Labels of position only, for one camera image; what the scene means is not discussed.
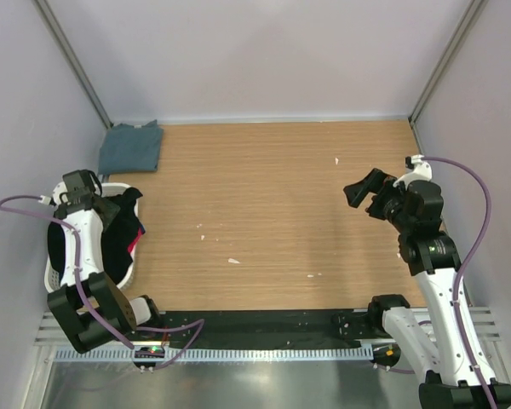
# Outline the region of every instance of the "cable connector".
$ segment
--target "cable connector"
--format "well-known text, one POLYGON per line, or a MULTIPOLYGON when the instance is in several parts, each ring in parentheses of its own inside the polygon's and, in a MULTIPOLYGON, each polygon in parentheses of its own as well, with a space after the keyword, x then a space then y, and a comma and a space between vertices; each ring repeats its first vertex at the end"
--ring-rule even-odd
POLYGON ((40 196, 38 203, 41 203, 42 205, 46 205, 46 206, 55 206, 55 202, 53 201, 53 198, 50 198, 49 196, 43 196, 43 195, 40 196))

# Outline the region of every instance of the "white wall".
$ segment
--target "white wall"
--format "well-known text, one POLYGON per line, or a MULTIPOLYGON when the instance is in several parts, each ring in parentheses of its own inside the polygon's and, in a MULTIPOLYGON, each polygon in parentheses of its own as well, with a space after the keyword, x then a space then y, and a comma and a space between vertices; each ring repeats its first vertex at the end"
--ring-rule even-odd
MULTIPOLYGON (((511 0, 488 2, 417 128, 424 153, 460 160, 489 185, 494 211, 468 288, 491 307, 511 356, 511 0)), ((458 171, 435 169, 447 227, 465 256, 482 222, 482 193, 458 171)))
MULTIPOLYGON (((48 193, 67 171, 95 169, 103 135, 32 2, 0 0, 0 199, 48 193)), ((0 212, 0 409, 19 407, 31 369, 46 301, 46 228, 0 212)))
POLYGON ((113 121, 407 116, 468 0, 49 0, 113 121))

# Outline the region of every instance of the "red cloth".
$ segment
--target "red cloth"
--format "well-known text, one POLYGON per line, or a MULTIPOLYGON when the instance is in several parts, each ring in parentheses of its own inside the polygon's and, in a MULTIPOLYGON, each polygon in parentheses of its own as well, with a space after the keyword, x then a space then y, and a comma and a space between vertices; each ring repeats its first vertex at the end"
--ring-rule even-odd
POLYGON ((133 242, 129 245, 129 247, 127 247, 127 251, 129 253, 133 252, 133 249, 135 248, 136 243, 138 243, 138 240, 140 240, 140 237, 142 237, 142 229, 141 228, 138 229, 138 234, 136 235, 133 242))

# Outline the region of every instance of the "black cloth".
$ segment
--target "black cloth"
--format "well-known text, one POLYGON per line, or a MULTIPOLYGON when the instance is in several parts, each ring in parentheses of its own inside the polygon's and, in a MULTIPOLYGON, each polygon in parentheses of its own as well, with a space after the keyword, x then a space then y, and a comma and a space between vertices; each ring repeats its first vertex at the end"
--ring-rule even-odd
MULTIPOLYGON (((116 285, 125 277, 133 263, 127 249, 135 241, 139 230, 143 231, 140 220, 135 215, 136 200, 141 197, 140 190, 134 187, 129 187, 123 194, 106 197, 120 207, 120 211, 100 237, 104 271, 116 285)), ((65 235, 62 227, 56 223, 50 223, 48 227, 48 253, 51 267, 62 279, 66 259, 65 235)))

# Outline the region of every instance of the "white strip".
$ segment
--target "white strip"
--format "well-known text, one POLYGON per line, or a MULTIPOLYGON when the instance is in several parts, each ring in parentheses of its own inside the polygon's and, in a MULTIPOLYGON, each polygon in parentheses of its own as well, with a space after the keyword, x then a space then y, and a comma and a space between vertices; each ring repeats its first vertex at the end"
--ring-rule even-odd
MULTIPOLYGON (((169 360, 179 349, 165 349, 163 360, 169 360)), ((125 347, 100 347, 85 354, 78 354, 72 347, 58 347, 55 362, 130 362, 135 351, 125 347)), ((272 351, 234 350, 234 349, 188 349, 177 362, 284 362, 307 360, 372 360, 373 350, 370 344, 357 349, 318 349, 272 351)), ((139 362, 154 359, 137 359, 139 362)))

